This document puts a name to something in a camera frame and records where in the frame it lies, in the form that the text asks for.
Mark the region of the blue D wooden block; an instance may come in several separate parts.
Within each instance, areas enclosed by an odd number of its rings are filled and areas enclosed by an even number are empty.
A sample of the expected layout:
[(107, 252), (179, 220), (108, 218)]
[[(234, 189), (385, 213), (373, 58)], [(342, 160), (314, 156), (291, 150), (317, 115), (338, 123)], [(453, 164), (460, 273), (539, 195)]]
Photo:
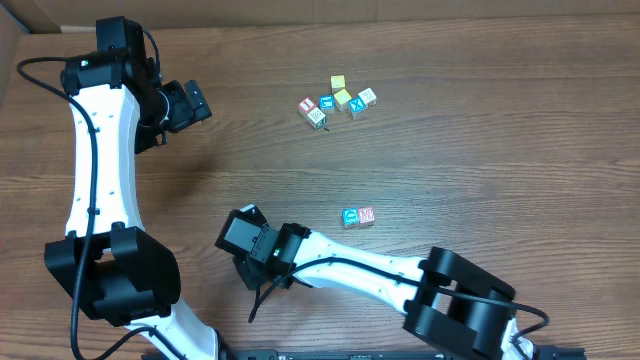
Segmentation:
[(346, 208), (342, 210), (342, 223), (344, 228), (352, 228), (360, 225), (357, 208)]

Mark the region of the plain K wooden block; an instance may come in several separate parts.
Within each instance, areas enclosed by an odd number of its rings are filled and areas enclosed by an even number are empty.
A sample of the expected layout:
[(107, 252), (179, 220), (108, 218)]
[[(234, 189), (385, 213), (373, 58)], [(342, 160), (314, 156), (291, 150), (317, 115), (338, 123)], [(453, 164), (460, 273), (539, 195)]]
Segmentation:
[(358, 93), (360, 99), (363, 100), (365, 107), (370, 108), (377, 104), (377, 95), (371, 88), (366, 88)]

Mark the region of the red M wooden block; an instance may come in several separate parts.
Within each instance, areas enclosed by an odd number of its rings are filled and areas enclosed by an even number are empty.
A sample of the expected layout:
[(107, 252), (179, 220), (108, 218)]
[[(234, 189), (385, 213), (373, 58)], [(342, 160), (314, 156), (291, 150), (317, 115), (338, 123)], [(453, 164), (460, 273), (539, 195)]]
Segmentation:
[(371, 206), (358, 208), (358, 220), (360, 226), (372, 226), (375, 223), (375, 212)]

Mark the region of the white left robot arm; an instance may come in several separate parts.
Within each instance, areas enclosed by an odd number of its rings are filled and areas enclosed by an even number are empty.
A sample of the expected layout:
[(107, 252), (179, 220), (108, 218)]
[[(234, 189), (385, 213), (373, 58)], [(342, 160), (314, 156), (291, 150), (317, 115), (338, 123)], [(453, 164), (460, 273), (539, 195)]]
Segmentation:
[(181, 296), (175, 256), (145, 231), (135, 180), (137, 154), (210, 117), (198, 84), (164, 84), (152, 59), (124, 48), (66, 59), (61, 84), (75, 126), (74, 198), (65, 237), (44, 259), (72, 298), (73, 355), (85, 314), (169, 359), (218, 358), (217, 332)]

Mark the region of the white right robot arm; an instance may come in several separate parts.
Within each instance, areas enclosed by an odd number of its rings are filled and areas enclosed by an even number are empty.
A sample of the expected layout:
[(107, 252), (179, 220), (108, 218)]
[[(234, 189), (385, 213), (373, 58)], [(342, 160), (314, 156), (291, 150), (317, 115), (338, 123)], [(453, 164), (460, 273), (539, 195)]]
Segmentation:
[(341, 245), (297, 224), (244, 226), (225, 235), (250, 289), (292, 283), (351, 290), (404, 317), (404, 329), (461, 359), (532, 359), (517, 328), (514, 289), (464, 257), (434, 247), (427, 258)]

